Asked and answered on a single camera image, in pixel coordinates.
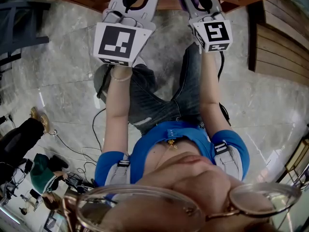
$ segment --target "fluorescent light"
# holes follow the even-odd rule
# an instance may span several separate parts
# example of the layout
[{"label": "fluorescent light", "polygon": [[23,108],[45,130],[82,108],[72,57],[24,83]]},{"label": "fluorescent light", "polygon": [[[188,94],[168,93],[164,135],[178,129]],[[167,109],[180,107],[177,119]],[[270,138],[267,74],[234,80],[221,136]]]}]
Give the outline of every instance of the fluorescent light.
[{"label": "fluorescent light", "polygon": [[3,209],[2,207],[0,207],[0,210],[5,214],[7,215],[10,219],[12,219],[14,222],[17,222],[18,224],[20,224],[20,222],[14,218],[13,216],[11,216],[5,209]]}]

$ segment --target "foot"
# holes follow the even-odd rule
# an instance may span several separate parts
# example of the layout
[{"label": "foot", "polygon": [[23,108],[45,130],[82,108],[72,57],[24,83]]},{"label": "foot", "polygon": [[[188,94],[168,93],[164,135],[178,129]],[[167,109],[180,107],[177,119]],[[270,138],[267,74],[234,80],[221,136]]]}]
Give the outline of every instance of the foot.
[{"label": "foot", "polygon": [[39,120],[39,114],[35,107],[32,107],[30,110],[30,117],[36,120]]},{"label": "foot", "polygon": [[49,132],[49,120],[46,114],[41,115],[41,123],[44,126],[44,134]]},{"label": "foot", "polygon": [[134,68],[134,67],[137,66],[138,64],[143,64],[143,65],[147,66],[146,63],[145,63],[145,61],[144,61],[140,56],[138,56],[138,57],[136,58],[135,62],[134,62],[133,65],[132,65],[132,68]]}]

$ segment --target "brown shoe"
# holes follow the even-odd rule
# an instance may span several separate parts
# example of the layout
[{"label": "brown shoe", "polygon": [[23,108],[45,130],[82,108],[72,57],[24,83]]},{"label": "brown shoe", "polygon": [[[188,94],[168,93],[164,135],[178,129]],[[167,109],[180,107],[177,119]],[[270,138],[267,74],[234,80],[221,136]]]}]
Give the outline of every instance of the brown shoe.
[{"label": "brown shoe", "polygon": [[35,107],[32,107],[30,110],[30,117],[36,120],[39,120],[39,114]]},{"label": "brown shoe", "polygon": [[49,132],[49,120],[46,114],[41,115],[41,123],[44,126],[44,134]]}]

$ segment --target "eyeglasses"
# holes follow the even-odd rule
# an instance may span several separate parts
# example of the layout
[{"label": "eyeglasses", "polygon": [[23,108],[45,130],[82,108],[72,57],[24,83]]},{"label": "eyeglasses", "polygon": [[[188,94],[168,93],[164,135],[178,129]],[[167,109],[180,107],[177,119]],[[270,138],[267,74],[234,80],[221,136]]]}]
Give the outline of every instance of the eyeglasses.
[{"label": "eyeglasses", "polygon": [[178,192],[137,185],[111,185],[75,196],[65,195],[64,214],[74,231],[198,231],[205,221],[233,215],[268,218],[292,207],[298,188],[278,183],[245,184],[229,192],[224,213],[205,215]]}]

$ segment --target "bracelet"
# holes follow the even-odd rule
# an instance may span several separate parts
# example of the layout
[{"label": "bracelet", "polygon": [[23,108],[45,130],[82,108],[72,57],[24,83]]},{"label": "bracelet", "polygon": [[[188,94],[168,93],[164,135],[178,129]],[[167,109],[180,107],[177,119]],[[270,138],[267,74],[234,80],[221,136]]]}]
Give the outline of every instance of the bracelet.
[{"label": "bracelet", "polygon": [[129,76],[127,76],[127,77],[125,77],[125,78],[123,78],[123,79],[118,79],[118,78],[114,77],[114,74],[113,74],[113,73],[114,73],[114,69],[111,70],[111,77],[112,77],[112,79],[114,79],[114,80],[117,81],[117,82],[124,82],[124,81],[130,79],[131,76],[132,76],[132,74],[133,74],[133,72],[131,72],[131,74],[130,74]]}]

